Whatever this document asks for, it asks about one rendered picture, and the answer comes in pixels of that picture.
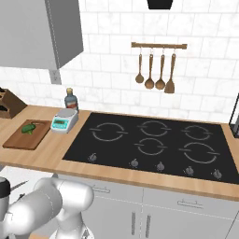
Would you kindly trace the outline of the green broccoli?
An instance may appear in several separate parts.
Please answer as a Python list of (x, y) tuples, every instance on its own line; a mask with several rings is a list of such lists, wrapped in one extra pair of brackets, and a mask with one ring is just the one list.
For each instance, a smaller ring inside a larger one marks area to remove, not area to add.
[(36, 126), (33, 123), (27, 124), (21, 128), (23, 134), (32, 134)]

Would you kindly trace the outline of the brown wooden cutting board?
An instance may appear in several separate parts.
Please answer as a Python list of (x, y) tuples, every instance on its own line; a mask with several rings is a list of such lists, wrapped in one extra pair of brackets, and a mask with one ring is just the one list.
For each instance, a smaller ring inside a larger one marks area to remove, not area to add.
[[(21, 128), (27, 124), (33, 123), (36, 128), (32, 134), (23, 134)], [(51, 122), (49, 120), (27, 119), (16, 132), (9, 137), (3, 144), (4, 148), (27, 149), (34, 150), (43, 140), (50, 129)]]

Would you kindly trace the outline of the black hob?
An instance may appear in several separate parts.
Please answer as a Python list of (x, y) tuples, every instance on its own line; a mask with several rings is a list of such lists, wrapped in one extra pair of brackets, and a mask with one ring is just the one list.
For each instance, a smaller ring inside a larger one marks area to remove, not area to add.
[[(92, 153), (95, 162), (88, 161)], [(64, 158), (239, 185), (239, 172), (218, 124), (91, 113)], [(131, 166), (134, 159), (137, 167)], [(163, 171), (157, 170), (159, 162)], [(185, 172), (189, 166), (192, 176)], [(216, 169), (221, 179), (213, 176)]]

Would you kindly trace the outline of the wooden ladle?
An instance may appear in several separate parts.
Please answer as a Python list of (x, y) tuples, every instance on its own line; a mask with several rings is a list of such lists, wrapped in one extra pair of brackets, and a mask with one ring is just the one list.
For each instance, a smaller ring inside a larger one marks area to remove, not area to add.
[(165, 87), (165, 82), (162, 80), (163, 67), (164, 67), (164, 55), (161, 56), (160, 78), (155, 83), (155, 88), (158, 89), (158, 90), (162, 90)]
[[(152, 65), (153, 65), (153, 54), (149, 54), (149, 71), (152, 71)], [(147, 89), (152, 89), (154, 87), (154, 81), (152, 80), (151, 75), (148, 75), (148, 79), (145, 82), (145, 87)]]

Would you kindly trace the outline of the small wooden spoon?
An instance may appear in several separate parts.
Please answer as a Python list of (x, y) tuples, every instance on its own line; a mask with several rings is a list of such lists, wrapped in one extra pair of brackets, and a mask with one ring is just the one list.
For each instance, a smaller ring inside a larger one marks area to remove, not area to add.
[[(139, 68), (142, 68), (142, 54), (139, 54)], [(138, 72), (138, 75), (135, 78), (137, 83), (143, 83), (144, 77), (142, 76), (141, 72)]]

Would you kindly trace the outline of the glass bottle with brown liquid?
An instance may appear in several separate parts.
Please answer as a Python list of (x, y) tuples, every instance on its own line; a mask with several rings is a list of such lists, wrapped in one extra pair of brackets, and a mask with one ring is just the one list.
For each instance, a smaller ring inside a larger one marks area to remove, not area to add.
[(66, 96), (64, 98), (64, 103), (66, 108), (72, 108), (78, 110), (77, 97), (73, 94), (72, 88), (66, 89)]

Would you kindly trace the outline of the white and teal kitchen scale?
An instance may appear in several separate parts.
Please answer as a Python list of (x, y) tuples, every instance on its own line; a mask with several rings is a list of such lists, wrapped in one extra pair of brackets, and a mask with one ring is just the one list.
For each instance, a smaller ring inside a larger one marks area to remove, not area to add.
[(50, 129), (54, 133), (68, 134), (77, 121), (78, 112), (72, 108), (64, 108), (53, 117)]

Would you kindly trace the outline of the wooden spatula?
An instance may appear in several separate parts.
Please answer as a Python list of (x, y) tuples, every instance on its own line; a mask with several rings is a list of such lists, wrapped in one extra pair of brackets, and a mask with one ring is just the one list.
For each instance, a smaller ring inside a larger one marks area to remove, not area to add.
[(165, 93), (174, 93), (175, 92), (175, 84), (174, 84), (174, 81), (173, 81), (173, 73), (174, 73), (174, 68), (175, 68), (175, 62), (176, 62), (176, 55), (173, 54), (172, 59), (171, 59), (170, 78), (167, 81), (167, 83), (165, 85), (165, 88), (164, 88)]

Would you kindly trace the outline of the grey drawer front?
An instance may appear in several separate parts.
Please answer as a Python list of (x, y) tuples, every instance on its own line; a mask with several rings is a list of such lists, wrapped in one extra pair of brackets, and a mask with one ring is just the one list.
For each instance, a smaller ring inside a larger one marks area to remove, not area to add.
[[(177, 201), (181, 200), (186, 202), (197, 201), (204, 206), (204, 209), (178, 205)], [(239, 211), (238, 202), (150, 188), (144, 188), (143, 202), (147, 205), (155, 205), (161, 208), (170, 208), (178, 211), (229, 219), (235, 218)]]
[(104, 188), (110, 190), (110, 193), (102, 193), (95, 191), (95, 195), (104, 198), (117, 199), (123, 201), (129, 201), (134, 203), (140, 203), (143, 196), (143, 189), (137, 186), (131, 186), (120, 183), (113, 183), (102, 180), (89, 179), (77, 176), (58, 175), (60, 179), (72, 180), (80, 183), (85, 183), (89, 186), (95, 186), (98, 188)]

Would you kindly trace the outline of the grey cupboard door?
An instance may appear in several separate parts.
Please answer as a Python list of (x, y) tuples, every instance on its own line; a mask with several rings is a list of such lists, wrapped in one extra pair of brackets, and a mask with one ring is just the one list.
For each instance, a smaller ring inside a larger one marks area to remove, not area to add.
[[(146, 238), (147, 215), (151, 215)], [(178, 211), (158, 206), (143, 206), (143, 239), (226, 239), (233, 219)]]
[[(135, 234), (132, 235), (132, 212), (135, 212)], [(139, 239), (141, 205), (122, 200), (95, 197), (82, 213), (94, 239)]]

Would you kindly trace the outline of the brown wooden knife block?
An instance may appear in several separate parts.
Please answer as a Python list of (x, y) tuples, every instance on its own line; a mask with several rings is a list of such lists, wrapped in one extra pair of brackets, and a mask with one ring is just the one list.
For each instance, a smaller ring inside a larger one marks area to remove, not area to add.
[(23, 109), (27, 107), (18, 96), (12, 93), (8, 89), (2, 89), (0, 87), (0, 118), (1, 119), (13, 119)]

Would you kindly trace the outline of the grey knife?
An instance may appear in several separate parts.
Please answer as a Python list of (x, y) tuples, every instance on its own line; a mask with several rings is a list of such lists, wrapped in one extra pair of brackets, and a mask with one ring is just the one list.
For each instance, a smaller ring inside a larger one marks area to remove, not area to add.
[(10, 188), (10, 191), (13, 191), (13, 190), (19, 188), (20, 186), (26, 184), (27, 182), (28, 182), (28, 180), (27, 181), (22, 181), (21, 183), (19, 183), (19, 184), (15, 185), (14, 187)]

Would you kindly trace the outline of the black extractor hood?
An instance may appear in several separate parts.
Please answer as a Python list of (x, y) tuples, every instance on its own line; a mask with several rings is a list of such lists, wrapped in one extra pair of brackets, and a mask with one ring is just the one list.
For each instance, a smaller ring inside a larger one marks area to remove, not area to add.
[(147, 0), (149, 9), (169, 10), (174, 0)]

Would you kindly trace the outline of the wooden utensil rail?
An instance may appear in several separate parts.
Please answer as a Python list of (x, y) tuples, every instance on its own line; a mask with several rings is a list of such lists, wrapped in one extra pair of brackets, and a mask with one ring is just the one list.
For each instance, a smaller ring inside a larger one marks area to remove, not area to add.
[(132, 48), (151, 48), (151, 49), (187, 49), (187, 44), (156, 44), (156, 43), (131, 43)]

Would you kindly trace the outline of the grey wall cupboard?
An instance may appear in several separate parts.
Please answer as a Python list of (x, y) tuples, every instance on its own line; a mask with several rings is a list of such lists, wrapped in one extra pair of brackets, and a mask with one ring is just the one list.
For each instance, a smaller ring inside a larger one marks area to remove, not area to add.
[(82, 51), (78, 0), (0, 0), (0, 66), (57, 70)]

